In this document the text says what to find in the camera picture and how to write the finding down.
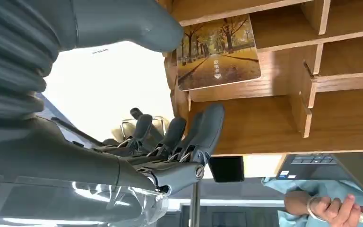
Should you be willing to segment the person's left hand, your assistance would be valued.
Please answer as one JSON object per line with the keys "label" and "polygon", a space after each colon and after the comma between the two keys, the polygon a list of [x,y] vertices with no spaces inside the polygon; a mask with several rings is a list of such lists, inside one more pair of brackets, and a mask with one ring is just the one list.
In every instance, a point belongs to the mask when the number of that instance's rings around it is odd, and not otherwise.
{"label": "person's left hand", "polygon": [[331,227],[356,227],[363,213],[363,206],[355,202],[353,194],[348,194],[343,201],[339,198],[313,197],[308,205],[309,213]]}

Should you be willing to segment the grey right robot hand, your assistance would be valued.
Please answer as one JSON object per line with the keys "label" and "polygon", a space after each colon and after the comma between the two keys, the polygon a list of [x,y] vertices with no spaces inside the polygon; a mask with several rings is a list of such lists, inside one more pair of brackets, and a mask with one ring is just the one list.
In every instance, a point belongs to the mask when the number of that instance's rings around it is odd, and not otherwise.
{"label": "grey right robot hand", "polygon": [[199,182],[225,110],[196,115],[187,137],[175,118],[154,150],[142,144],[152,118],[117,147],[85,148],[39,117],[58,54],[131,41],[170,52],[183,28],[155,0],[0,0],[0,226],[145,227],[172,193]]}

